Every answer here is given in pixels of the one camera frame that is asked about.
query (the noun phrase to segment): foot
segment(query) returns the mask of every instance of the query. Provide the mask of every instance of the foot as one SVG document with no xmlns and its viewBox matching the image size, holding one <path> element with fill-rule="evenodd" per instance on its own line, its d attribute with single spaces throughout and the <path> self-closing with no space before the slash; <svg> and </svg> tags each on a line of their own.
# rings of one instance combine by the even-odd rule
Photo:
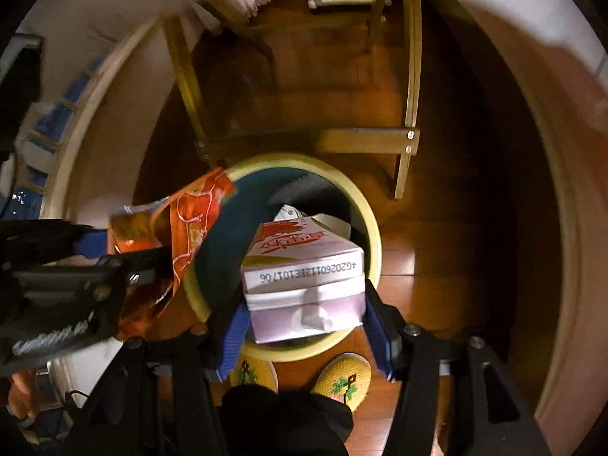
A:
<svg viewBox="0 0 608 456">
<path fill-rule="evenodd" d="M 323 369 L 312 392 L 344 403 L 354 412 L 365 399 L 370 380 L 370 362 L 361 355 L 343 353 Z"/>
<path fill-rule="evenodd" d="M 277 371 L 271 362 L 251 358 L 241 353 L 235 369 L 229 374 L 230 385 L 257 384 L 267 387 L 274 392 L 279 391 Z"/>
</svg>

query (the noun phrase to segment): carton top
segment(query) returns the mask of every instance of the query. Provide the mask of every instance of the carton top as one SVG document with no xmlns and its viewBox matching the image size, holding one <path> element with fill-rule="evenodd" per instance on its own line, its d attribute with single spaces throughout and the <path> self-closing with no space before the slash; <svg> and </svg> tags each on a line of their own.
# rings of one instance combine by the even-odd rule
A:
<svg viewBox="0 0 608 456">
<path fill-rule="evenodd" d="M 311 217 L 273 221 L 259 226 L 241 269 L 272 268 L 357 251 L 362 249 Z"/>
</svg>

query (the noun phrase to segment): yellow trash can rim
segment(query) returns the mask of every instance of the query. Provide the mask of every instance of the yellow trash can rim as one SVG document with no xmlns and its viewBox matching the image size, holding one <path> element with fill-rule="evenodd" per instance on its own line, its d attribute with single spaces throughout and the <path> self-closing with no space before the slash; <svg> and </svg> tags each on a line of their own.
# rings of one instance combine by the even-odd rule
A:
<svg viewBox="0 0 608 456">
<path fill-rule="evenodd" d="M 302 154 L 274 153 L 254 156 L 227 168 L 226 174 L 231 181 L 236 182 L 251 173 L 268 168 L 298 168 L 309 171 L 331 181 L 347 196 L 350 203 L 359 211 L 365 225 L 370 258 L 367 277 L 377 288 L 382 267 L 382 242 L 376 217 L 361 190 L 338 169 L 323 161 Z M 201 322 L 207 321 L 211 314 L 211 309 L 203 298 L 203 294 L 198 286 L 194 266 L 190 266 L 186 272 L 184 291 L 188 297 L 190 307 L 194 310 L 197 318 Z M 243 353 L 270 362 L 295 362 L 311 358 L 329 350 L 351 332 L 351 329 L 331 332 L 318 340 L 312 339 L 309 343 L 288 347 L 259 345 L 246 339 L 243 345 Z"/>
</svg>

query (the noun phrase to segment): pink carton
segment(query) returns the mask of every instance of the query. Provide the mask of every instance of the pink carton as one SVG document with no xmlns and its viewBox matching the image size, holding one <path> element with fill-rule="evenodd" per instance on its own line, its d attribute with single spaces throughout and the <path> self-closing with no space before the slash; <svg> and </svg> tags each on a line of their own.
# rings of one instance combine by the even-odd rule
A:
<svg viewBox="0 0 608 456">
<path fill-rule="evenodd" d="M 258 343 L 350 329 L 366 311 L 363 250 L 310 217 L 263 223 L 241 276 Z"/>
</svg>

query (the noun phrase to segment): black pants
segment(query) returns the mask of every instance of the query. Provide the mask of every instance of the black pants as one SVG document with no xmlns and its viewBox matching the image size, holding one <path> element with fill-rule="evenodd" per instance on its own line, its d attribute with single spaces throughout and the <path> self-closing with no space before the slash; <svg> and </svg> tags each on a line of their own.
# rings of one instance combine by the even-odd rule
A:
<svg viewBox="0 0 608 456">
<path fill-rule="evenodd" d="M 219 410 L 231 456 L 348 456 L 350 408 L 320 394 L 231 388 Z"/>
</svg>

